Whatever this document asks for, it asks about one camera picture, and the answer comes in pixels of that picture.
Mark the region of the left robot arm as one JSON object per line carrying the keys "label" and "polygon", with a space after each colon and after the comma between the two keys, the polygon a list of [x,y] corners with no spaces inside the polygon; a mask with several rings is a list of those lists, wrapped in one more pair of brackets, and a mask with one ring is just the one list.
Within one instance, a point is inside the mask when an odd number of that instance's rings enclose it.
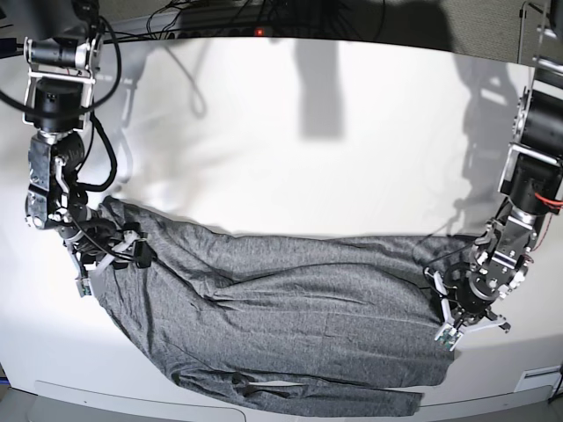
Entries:
{"label": "left robot arm", "polygon": [[471,332],[510,330],[506,318],[494,314],[491,306],[525,280],[539,234],[562,209],[557,196],[562,187],[562,100],[537,84],[561,88],[561,63],[542,55],[534,58],[497,187],[503,201],[484,234],[464,247],[465,259],[442,272],[424,269],[442,310],[435,341],[449,349]]}

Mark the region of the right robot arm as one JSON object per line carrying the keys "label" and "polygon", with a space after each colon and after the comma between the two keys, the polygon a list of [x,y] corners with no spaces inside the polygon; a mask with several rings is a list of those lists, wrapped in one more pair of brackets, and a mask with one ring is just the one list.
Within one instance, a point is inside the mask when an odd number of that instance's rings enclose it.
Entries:
{"label": "right robot arm", "polygon": [[[118,86],[100,99],[93,94],[104,38],[119,44],[114,29],[96,1],[3,1],[1,12],[23,34],[28,65],[23,100],[6,93],[1,100],[36,130],[28,150],[26,219],[58,233],[82,280],[89,265],[99,271],[150,267],[154,253],[138,223],[112,222],[88,206],[89,193],[104,192],[117,174],[117,156],[95,111]],[[86,128],[99,136],[110,163],[97,185],[79,179]]]}

